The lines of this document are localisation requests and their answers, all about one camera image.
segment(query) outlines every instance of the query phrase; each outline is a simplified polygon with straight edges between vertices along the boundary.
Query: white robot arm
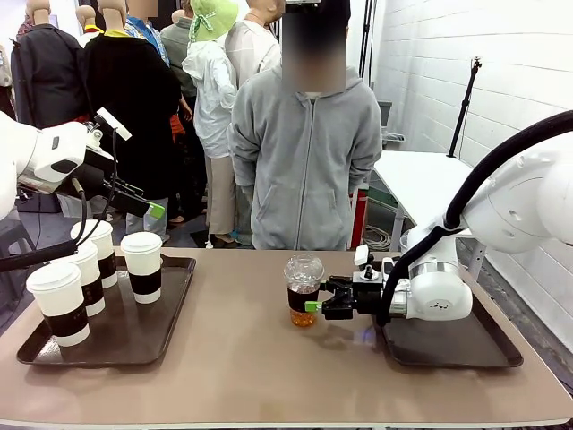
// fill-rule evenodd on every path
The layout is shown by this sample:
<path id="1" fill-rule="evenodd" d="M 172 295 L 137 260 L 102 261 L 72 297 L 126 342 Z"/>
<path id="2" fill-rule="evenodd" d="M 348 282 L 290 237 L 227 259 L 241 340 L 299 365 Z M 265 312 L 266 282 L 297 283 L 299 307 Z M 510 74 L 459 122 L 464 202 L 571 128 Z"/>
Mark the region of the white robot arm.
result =
<path id="1" fill-rule="evenodd" d="M 142 198 L 143 191 L 126 184 L 116 174 L 116 159 L 99 148 L 111 133 L 127 141 L 131 135 L 105 109 L 95 123 L 67 123 L 38 130 L 16 123 L 0 112 L 0 219 L 12 210 L 19 185 L 24 189 L 58 193 L 88 200 L 101 195 L 117 209 L 142 217 L 160 218 L 165 209 Z M 85 226 L 84 210 L 82 225 Z M 0 272 L 29 267 L 69 255 L 77 249 L 74 239 L 22 255 L 0 259 Z"/>
<path id="2" fill-rule="evenodd" d="M 364 271 L 352 279 L 330 277 L 325 289 L 334 297 L 321 304 L 322 313 L 327 319 L 347 319 L 356 310 L 376 315 L 379 325 L 393 317 L 465 318 L 473 296 L 459 276 L 453 235 L 466 228 L 491 249 L 509 254 L 551 237 L 573 245 L 573 146 L 536 145 L 570 131 L 573 111 L 505 141 L 474 168 L 443 215 L 410 230 L 408 250 L 395 264 L 383 262 L 383 286 L 379 279 L 361 276 L 372 273 L 372 257 L 365 257 L 367 249 L 357 250 L 355 262 Z M 402 281 L 408 278 L 409 286 Z"/>

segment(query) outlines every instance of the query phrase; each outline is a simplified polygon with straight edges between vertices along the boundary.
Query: green hat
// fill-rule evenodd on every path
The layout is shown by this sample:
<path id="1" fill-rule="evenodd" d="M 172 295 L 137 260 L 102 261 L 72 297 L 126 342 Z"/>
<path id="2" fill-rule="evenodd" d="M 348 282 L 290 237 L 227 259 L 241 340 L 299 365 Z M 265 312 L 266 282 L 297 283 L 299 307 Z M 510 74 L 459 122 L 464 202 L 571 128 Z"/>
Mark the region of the green hat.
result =
<path id="1" fill-rule="evenodd" d="M 191 42 L 220 38 L 231 30 L 239 14 L 234 0 L 191 0 L 191 8 L 195 13 L 189 31 Z"/>

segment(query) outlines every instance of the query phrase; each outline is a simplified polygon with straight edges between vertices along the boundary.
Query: black pants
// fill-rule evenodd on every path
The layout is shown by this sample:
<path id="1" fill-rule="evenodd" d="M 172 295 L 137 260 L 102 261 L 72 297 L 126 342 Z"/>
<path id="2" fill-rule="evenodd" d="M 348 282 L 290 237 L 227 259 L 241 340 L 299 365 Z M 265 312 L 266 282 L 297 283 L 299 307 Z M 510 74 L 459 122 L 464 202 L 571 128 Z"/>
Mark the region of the black pants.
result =
<path id="1" fill-rule="evenodd" d="M 195 98 L 185 98 L 189 107 L 194 110 Z M 179 112 L 179 120 L 184 127 L 185 136 L 179 137 L 173 148 L 173 169 L 175 182 L 169 205 L 167 218 L 173 219 L 183 215 L 186 220 L 194 219 L 201 214 L 201 201 L 207 184 L 205 170 L 205 154 L 201 142 L 195 133 L 192 121 L 185 121 L 183 112 Z"/>

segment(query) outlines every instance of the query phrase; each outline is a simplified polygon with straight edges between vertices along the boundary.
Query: white brick wall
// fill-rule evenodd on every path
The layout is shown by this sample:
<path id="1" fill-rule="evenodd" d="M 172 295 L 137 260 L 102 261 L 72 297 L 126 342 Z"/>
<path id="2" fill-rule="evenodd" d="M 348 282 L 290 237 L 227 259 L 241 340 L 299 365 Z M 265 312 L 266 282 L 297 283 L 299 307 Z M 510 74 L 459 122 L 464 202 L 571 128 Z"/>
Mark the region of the white brick wall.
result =
<path id="1" fill-rule="evenodd" d="M 572 13 L 570 0 L 388 0 L 375 81 L 379 99 L 394 103 L 390 130 L 406 135 L 405 150 L 445 152 L 474 56 L 483 68 L 457 148 L 469 165 L 573 108 Z M 550 241 L 488 258 L 573 350 L 573 249 Z"/>

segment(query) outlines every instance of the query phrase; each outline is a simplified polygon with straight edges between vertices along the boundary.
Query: black jacket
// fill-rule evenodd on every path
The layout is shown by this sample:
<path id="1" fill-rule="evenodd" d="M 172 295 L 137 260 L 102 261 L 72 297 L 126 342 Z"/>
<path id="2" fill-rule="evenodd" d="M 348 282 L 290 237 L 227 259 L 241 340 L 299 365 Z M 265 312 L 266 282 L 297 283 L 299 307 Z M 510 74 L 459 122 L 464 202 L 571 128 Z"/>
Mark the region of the black jacket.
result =
<path id="1" fill-rule="evenodd" d="M 16 114 L 38 128 L 73 121 L 90 112 L 83 52 L 78 41 L 51 24 L 39 24 L 12 52 Z"/>
<path id="2" fill-rule="evenodd" d="M 172 166 L 170 117 L 181 98 L 179 81 L 145 39 L 105 35 L 85 47 L 87 86 L 95 111 L 106 108 L 132 138 L 117 137 L 118 174 L 152 200 L 166 198 Z M 111 152 L 110 140 L 102 140 Z"/>

